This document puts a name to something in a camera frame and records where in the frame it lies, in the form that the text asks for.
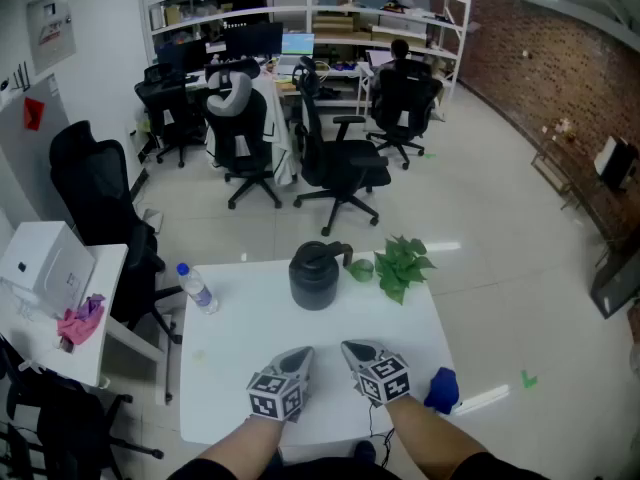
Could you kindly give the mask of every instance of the green plant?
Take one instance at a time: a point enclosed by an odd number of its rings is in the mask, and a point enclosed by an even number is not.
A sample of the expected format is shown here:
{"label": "green plant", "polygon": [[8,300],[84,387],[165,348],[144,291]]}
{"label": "green plant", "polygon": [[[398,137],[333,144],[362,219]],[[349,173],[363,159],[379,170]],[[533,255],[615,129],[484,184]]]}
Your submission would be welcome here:
{"label": "green plant", "polygon": [[[375,271],[380,276],[380,288],[387,297],[402,304],[404,292],[412,281],[426,281],[422,269],[436,268],[426,254],[427,248],[421,240],[407,240],[403,236],[387,240],[384,254],[375,253]],[[374,265],[369,260],[354,261],[346,269],[361,283],[373,278]]]}

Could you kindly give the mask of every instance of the black sleeve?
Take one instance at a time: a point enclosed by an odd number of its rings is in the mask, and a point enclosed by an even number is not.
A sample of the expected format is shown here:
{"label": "black sleeve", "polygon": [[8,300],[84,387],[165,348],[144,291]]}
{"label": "black sleeve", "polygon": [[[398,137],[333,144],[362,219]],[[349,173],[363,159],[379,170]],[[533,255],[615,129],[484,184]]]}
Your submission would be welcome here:
{"label": "black sleeve", "polygon": [[518,469],[511,464],[496,459],[490,453],[472,455],[455,470],[451,480],[475,478],[509,478],[514,480],[545,480],[538,473]]}
{"label": "black sleeve", "polygon": [[169,480],[236,480],[236,477],[217,462],[193,459],[171,475]]}

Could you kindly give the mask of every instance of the white cloth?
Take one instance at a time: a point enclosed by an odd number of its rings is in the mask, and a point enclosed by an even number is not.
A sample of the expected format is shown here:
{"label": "white cloth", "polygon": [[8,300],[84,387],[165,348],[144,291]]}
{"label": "white cloth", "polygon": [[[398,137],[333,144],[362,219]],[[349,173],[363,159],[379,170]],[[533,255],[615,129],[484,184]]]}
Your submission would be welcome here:
{"label": "white cloth", "polygon": [[[289,185],[296,173],[293,159],[293,141],[284,121],[282,105],[275,83],[269,75],[260,75],[252,81],[253,88],[262,94],[267,103],[267,115],[264,121],[262,140],[271,143],[271,164],[276,185]],[[215,155],[215,135],[207,131],[207,151]],[[244,137],[236,137],[236,156],[248,156],[249,148]]]}

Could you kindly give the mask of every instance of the white marker cube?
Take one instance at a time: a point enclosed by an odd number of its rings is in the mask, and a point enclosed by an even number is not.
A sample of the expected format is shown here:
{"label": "white marker cube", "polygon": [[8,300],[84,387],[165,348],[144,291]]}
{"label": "white marker cube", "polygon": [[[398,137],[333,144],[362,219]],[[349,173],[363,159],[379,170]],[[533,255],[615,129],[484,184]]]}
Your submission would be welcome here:
{"label": "white marker cube", "polygon": [[255,373],[247,392],[251,412],[273,420],[286,420],[302,405],[300,382],[280,375]]}
{"label": "white marker cube", "polygon": [[409,393],[409,367],[395,354],[360,370],[358,382],[367,397],[386,404]]}

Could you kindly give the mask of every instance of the glove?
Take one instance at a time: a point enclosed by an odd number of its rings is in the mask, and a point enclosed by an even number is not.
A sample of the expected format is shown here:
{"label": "glove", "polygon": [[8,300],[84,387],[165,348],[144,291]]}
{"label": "glove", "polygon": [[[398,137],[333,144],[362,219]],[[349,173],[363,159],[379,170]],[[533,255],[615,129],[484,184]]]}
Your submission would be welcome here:
{"label": "glove", "polygon": [[247,386],[251,412],[278,421],[298,420],[307,402],[313,347],[287,350],[254,373]]}
{"label": "glove", "polygon": [[371,400],[375,407],[409,393],[409,365],[377,341],[343,341],[342,354],[347,360],[355,390]]}

